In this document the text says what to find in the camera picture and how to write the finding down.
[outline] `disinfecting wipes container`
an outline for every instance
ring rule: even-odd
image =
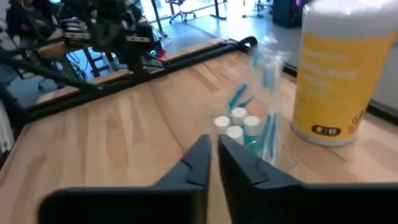
[[[305,6],[293,129],[324,146],[351,142],[396,39],[398,1]]]

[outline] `small vial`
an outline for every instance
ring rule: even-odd
[[[243,126],[243,119],[248,116],[248,111],[244,108],[235,108],[231,112],[232,123],[236,126]]]
[[[239,126],[231,126],[226,130],[226,134],[239,144],[243,144],[243,129]]]
[[[231,121],[227,116],[219,116],[214,119],[217,134],[226,134],[226,130],[231,126]]]
[[[248,116],[243,119],[243,123],[244,145],[257,156],[262,157],[263,150],[261,144],[257,142],[262,131],[261,120],[256,116]]]

